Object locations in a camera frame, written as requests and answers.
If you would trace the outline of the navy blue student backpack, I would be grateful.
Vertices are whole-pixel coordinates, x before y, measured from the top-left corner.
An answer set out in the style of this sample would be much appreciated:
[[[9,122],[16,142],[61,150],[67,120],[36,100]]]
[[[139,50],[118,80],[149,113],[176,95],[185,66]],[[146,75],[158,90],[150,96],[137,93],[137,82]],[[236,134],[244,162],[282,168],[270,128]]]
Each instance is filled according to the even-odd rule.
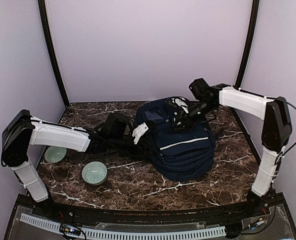
[[[152,151],[148,160],[163,176],[184,182],[202,176],[214,163],[216,139],[205,117],[184,123],[179,118],[188,113],[193,102],[182,96],[150,101],[141,106],[134,127],[149,128],[140,138]]]

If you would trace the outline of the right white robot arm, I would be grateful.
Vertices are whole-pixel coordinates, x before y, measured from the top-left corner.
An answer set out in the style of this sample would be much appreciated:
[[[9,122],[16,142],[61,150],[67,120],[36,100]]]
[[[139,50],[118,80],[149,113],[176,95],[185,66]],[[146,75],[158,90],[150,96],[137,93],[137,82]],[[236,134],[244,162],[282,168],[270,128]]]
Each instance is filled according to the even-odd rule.
[[[175,118],[173,129],[176,131],[194,127],[201,116],[219,106],[243,111],[263,121],[263,154],[255,181],[247,194],[247,202],[243,205],[246,216],[255,216],[262,209],[263,198],[272,189],[282,159],[289,151],[286,145],[293,131],[289,112],[291,103],[283,97],[262,96],[224,83],[209,86],[203,79],[195,80],[189,88],[198,100],[197,104],[187,106],[179,97],[166,101],[167,105],[183,110]]]

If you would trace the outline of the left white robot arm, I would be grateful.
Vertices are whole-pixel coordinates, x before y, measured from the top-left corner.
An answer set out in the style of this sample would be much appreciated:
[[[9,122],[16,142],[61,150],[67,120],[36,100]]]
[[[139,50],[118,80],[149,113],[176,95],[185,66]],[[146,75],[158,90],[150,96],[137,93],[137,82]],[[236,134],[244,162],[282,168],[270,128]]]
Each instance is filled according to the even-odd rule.
[[[29,159],[30,146],[57,147],[87,154],[113,149],[137,157],[152,150],[143,137],[154,129],[150,120],[133,126],[127,116],[119,113],[110,114],[95,128],[71,127],[33,117],[30,111],[23,109],[2,132],[1,165],[10,167],[39,204],[39,210],[46,217],[54,218],[58,206],[52,202],[49,190]]]

